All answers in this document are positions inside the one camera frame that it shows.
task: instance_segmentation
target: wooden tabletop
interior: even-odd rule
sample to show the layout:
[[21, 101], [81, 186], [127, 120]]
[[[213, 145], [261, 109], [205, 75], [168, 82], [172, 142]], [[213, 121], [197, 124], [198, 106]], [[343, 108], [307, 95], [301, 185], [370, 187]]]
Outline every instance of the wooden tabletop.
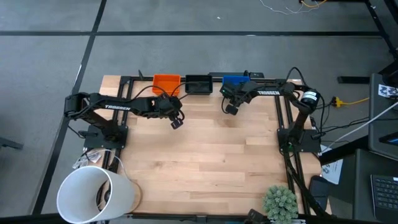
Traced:
[[[120, 76], [104, 76], [99, 93], [116, 96], [119, 81]], [[132, 95], [151, 84], [135, 81]], [[185, 120], [177, 130], [172, 129], [169, 119], [146, 119], [129, 113], [121, 160], [129, 178], [142, 189], [142, 202], [134, 212], [247, 215], [251, 208], [263, 212], [262, 197], [270, 186], [287, 186], [277, 142], [274, 97], [244, 103], [233, 116], [221, 110], [220, 88], [221, 83], [214, 83], [210, 96], [182, 99]], [[140, 96], [154, 94], [148, 88]], [[283, 103], [282, 111], [287, 124]], [[113, 113], [96, 112], [106, 119]], [[292, 113], [295, 118], [298, 110], [294, 106]], [[308, 186], [321, 167], [312, 154], [300, 155]], [[123, 175], [121, 166], [118, 173]], [[300, 191], [295, 187], [298, 210], [303, 213]]]

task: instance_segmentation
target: green plant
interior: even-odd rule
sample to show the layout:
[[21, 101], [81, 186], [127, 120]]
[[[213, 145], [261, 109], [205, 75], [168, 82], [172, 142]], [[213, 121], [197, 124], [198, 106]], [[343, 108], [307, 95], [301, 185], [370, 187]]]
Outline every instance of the green plant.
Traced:
[[276, 223], [289, 224], [297, 218], [296, 195], [284, 186], [272, 186], [262, 198], [262, 208], [269, 219]]

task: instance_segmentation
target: orange container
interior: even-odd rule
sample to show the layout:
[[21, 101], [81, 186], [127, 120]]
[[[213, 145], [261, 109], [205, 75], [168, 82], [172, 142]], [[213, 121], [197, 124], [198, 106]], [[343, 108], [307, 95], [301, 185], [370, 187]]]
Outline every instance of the orange container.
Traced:
[[[155, 74], [153, 85], [159, 86], [166, 91], [166, 93], [171, 96], [173, 90], [180, 84], [181, 76], [174, 74]], [[162, 90], [152, 87], [152, 92], [156, 95], [163, 93]], [[180, 87], [176, 89], [173, 96], [177, 96], [180, 93]]]

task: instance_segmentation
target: white trash bin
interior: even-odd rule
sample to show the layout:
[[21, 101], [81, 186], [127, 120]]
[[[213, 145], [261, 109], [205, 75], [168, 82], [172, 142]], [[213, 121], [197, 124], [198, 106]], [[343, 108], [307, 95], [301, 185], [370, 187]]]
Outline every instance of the white trash bin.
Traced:
[[[104, 209], [99, 211], [96, 195], [107, 180], [111, 184], [111, 194]], [[133, 203], [133, 184], [125, 176], [96, 166], [73, 171], [62, 182], [57, 195], [59, 214], [65, 221], [75, 224], [120, 217], [131, 211]]]

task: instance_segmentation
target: blue container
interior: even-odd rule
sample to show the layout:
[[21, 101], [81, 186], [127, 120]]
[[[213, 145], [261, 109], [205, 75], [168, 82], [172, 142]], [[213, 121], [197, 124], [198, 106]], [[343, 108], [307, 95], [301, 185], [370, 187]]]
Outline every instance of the blue container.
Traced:
[[223, 77], [223, 85], [224, 83], [232, 83], [234, 85], [238, 85], [240, 83], [245, 83], [250, 81], [250, 77], [241, 77], [241, 76], [234, 76], [234, 75], [225, 75]]

